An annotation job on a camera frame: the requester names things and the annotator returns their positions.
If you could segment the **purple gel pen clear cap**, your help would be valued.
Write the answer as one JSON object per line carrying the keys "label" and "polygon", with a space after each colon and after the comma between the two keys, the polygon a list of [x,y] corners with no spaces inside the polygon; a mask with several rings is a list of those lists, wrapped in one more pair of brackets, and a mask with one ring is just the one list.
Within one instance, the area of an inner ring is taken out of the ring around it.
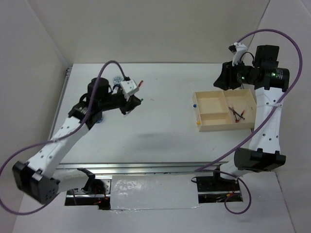
{"label": "purple gel pen clear cap", "polygon": [[[232,109],[231,109],[231,107],[229,107],[229,110],[231,110],[232,111]],[[236,115],[237,114],[239,114],[237,111],[236,111]],[[237,115],[238,116],[238,115]],[[241,117],[239,117],[239,118],[241,118]],[[245,118],[243,117],[243,118],[241,118],[241,119],[243,119],[243,120],[245,120]]]}

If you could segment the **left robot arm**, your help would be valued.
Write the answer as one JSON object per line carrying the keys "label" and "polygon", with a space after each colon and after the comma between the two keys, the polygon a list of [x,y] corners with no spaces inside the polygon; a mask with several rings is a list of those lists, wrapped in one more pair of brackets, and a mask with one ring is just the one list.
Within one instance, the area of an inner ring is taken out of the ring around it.
{"label": "left robot arm", "polygon": [[79,167],[63,174],[57,173],[56,169],[79,139],[102,119],[104,111],[120,109],[123,115],[127,115],[141,105],[141,99],[135,96],[140,84],[127,78],[115,87],[118,89],[116,92],[105,78],[91,80],[87,92],[69,111],[51,143],[27,162],[13,165],[12,171],[19,190],[41,204],[48,204],[63,191],[79,188],[89,194],[96,185],[104,188],[103,182],[86,168]]}

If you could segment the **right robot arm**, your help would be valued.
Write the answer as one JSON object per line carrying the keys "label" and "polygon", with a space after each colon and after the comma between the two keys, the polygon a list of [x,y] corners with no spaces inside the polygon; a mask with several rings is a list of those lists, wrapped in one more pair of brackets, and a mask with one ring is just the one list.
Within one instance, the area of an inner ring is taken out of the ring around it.
{"label": "right robot arm", "polygon": [[229,90],[242,84],[252,85],[256,95],[256,116],[249,147],[235,149],[233,159],[220,165],[221,173],[212,178],[212,185],[217,190],[224,190],[229,180],[251,172],[271,171],[286,162],[280,151],[279,129],[283,107],[281,97],[289,88],[290,71],[278,66],[279,47],[258,46],[250,66],[242,61],[248,50],[246,45],[235,42],[229,50],[233,59],[223,63],[214,86]]}

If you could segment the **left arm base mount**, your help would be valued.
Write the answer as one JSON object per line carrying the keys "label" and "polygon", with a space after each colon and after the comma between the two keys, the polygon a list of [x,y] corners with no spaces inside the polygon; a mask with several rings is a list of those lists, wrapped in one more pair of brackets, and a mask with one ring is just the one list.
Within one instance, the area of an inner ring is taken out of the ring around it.
{"label": "left arm base mount", "polygon": [[67,191],[65,206],[97,206],[99,210],[110,210],[112,177],[98,178],[86,168],[78,168],[87,176],[82,187]]}

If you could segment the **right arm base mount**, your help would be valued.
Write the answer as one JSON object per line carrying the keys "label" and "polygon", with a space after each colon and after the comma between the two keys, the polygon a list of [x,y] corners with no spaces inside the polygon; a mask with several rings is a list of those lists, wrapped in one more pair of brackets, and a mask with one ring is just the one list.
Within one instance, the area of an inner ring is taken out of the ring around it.
{"label": "right arm base mount", "polygon": [[196,184],[199,203],[241,202],[242,195],[236,180],[216,180],[212,176],[193,177],[191,182]]}

